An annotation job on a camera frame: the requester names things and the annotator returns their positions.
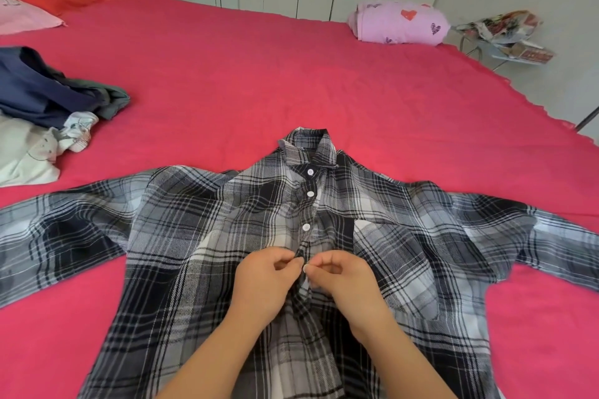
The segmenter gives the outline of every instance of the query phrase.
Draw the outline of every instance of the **shirt collar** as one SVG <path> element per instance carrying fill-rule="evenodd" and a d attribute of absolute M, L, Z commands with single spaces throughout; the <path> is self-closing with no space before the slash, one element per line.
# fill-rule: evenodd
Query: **shirt collar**
<path fill-rule="evenodd" d="M 287 165 L 337 167 L 337 151 L 325 129 L 296 128 L 279 141 Z"/>

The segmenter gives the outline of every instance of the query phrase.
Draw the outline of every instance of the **rolled pink blanket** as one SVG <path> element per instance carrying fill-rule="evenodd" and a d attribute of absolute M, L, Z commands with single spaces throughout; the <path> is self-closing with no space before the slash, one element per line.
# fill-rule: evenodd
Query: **rolled pink blanket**
<path fill-rule="evenodd" d="M 438 9 L 403 1 L 364 2 L 348 17 L 360 41 L 398 44 L 412 42 L 436 46 L 449 32 L 449 22 Z"/>

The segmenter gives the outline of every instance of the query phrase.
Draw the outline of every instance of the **black and white plaid shirt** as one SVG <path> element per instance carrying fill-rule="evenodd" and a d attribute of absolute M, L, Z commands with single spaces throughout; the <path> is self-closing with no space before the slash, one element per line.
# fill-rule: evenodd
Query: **black and white plaid shirt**
<path fill-rule="evenodd" d="M 401 328 L 462 398 L 499 397 L 484 298 L 514 262 L 599 289 L 599 236 L 518 202 L 392 180 L 325 130 L 298 128 L 240 173 L 166 167 L 1 210 L 0 305 L 126 253 L 119 309 L 79 396 L 149 398 L 221 323 L 237 264 L 265 246 L 367 260 Z M 384 396 L 347 321 L 303 275 L 233 393 Z"/>

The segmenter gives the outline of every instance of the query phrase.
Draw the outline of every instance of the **navy blue garment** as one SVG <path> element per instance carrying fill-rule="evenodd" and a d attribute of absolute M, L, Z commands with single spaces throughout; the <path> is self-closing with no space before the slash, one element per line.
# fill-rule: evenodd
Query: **navy blue garment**
<path fill-rule="evenodd" d="M 80 82 L 47 66 L 30 47 L 0 48 L 0 110 L 11 117 L 62 128 L 73 112 L 102 112 L 111 105 L 103 85 L 84 88 Z M 123 94 L 119 108 L 129 102 Z"/>

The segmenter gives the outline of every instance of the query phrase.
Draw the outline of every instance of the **bed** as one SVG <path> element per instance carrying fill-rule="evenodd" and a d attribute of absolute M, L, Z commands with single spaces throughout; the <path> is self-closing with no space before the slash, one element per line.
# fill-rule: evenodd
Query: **bed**
<path fill-rule="evenodd" d="M 59 158 L 57 182 L 0 189 L 0 206 L 164 165 L 247 168 L 305 126 L 398 180 L 523 201 L 599 231 L 599 148 L 453 47 L 366 44 L 344 24 L 176 0 L 110 0 L 64 20 L 0 46 L 33 47 L 132 102 Z M 0 310 L 1 396 L 74 398 L 123 279 L 119 258 Z M 592 396 L 599 295 L 516 266 L 487 308 L 508 399 Z"/>

